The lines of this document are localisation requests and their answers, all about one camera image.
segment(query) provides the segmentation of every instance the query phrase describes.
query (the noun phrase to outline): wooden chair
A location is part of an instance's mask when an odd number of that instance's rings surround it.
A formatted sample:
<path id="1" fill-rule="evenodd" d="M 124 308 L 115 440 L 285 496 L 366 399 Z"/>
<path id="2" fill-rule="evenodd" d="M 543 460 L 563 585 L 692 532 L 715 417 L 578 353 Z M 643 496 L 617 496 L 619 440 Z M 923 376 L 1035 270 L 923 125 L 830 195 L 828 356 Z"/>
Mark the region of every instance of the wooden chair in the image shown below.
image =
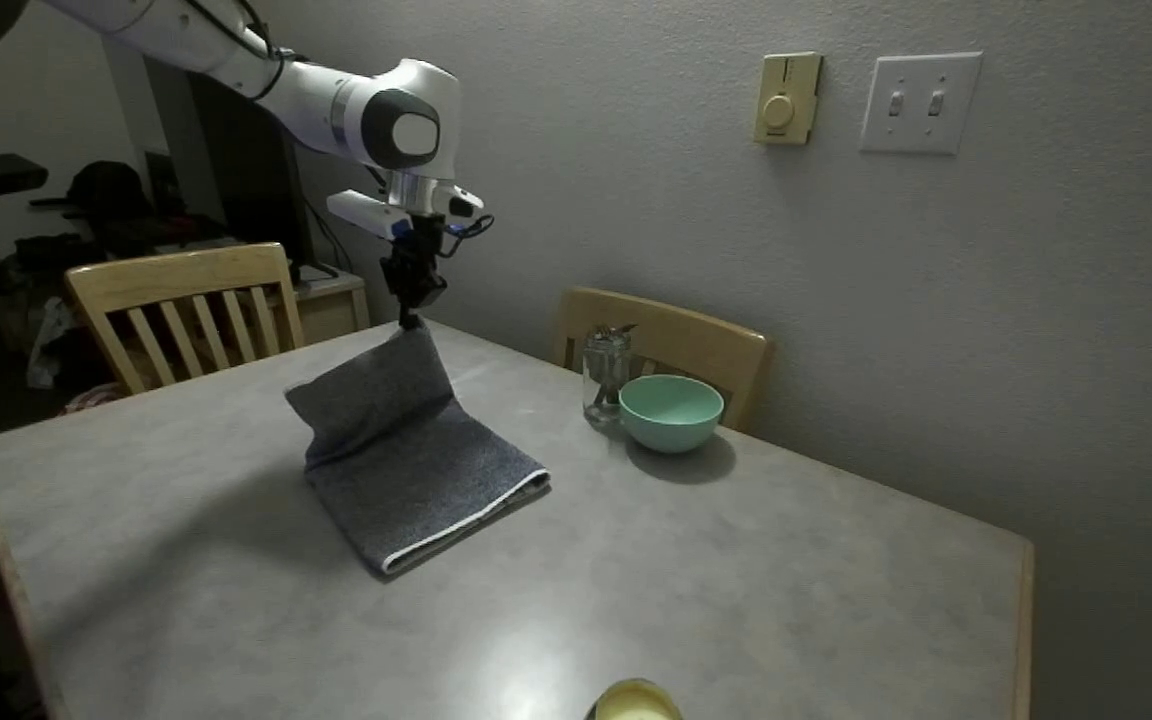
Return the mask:
<path id="1" fill-rule="evenodd" d="M 300 349 L 300 308 L 280 242 L 84 263 L 63 281 L 127 393 L 226 369 L 230 356 L 247 362 Z"/>
<path id="2" fill-rule="evenodd" d="M 698 376 L 722 393 L 728 426 L 748 432 L 755 425 L 755 399 L 770 353 L 762 333 L 643 294 L 570 286 L 558 305 L 557 361 L 578 369 L 578 342 L 600 324 L 636 324 L 633 353 L 643 361 L 643 373 Z"/>

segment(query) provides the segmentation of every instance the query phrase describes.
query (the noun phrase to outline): chair backrest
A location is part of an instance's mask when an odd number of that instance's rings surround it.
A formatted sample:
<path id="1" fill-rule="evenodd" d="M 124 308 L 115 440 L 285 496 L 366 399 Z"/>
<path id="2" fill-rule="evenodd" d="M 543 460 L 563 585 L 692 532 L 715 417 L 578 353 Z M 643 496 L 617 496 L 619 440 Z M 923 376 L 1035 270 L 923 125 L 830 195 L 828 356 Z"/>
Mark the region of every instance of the chair backrest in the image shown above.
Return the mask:
<path id="1" fill-rule="evenodd" d="M 280 242 L 84 263 L 63 281 L 127 393 L 300 349 Z"/>
<path id="2" fill-rule="evenodd" d="M 770 353 L 762 333 L 643 294 L 570 286 L 558 305 L 557 361 L 578 369 L 578 342 L 600 324 L 636 324 L 633 353 L 643 361 L 643 373 L 698 376 L 722 393 L 728 426 L 748 432 L 755 425 L 755 399 Z"/>

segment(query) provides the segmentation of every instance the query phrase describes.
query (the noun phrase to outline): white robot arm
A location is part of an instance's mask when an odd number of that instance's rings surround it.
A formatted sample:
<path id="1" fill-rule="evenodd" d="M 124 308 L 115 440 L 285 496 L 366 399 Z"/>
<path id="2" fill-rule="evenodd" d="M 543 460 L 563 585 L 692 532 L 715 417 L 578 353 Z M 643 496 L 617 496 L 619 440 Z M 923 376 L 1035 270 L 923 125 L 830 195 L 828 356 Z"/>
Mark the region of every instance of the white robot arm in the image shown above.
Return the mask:
<path id="1" fill-rule="evenodd" d="M 276 47 L 247 0 L 47 0 L 97 32 L 172 69 L 211 74 L 268 107 L 300 142 L 383 174 L 383 195 L 334 193 L 328 212 L 393 241 L 386 293 L 403 328 L 445 281 L 445 235 L 492 225 L 483 199 L 455 183 L 459 78 L 423 59 L 351 74 Z"/>

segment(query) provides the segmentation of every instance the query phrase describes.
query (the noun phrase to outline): light switch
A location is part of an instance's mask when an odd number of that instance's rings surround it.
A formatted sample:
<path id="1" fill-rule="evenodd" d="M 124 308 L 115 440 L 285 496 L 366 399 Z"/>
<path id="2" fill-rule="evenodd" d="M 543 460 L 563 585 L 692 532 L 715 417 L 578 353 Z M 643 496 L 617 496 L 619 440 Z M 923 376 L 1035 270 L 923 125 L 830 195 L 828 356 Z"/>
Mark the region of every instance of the light switch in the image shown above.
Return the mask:
<path id="1" fill-rule="evenodd" d="M 978 59 L 978 52 L 878 56 L 858 146 L 950 155 L 967 125 Z"/>
<path id="2" fill-rule="evenodd" d="M 753 136 L 761 142 L 807 142 L 815 127 L 820 56 L 766 52 Z"/>

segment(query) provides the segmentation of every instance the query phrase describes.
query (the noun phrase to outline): light green bowl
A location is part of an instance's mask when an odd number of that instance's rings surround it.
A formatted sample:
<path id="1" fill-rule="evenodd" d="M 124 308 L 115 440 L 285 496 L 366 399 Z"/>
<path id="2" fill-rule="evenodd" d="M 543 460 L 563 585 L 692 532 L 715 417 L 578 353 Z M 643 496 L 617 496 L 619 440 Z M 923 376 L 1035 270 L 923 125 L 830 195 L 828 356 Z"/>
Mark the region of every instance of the light green bowl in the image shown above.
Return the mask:
<path id="1" fill-rule="evenodd" d="M 698 449 L 722 407 L 722 394 L 696 376 L 636 376 L 619 388 L 619 426 L 650 450 Z"/>

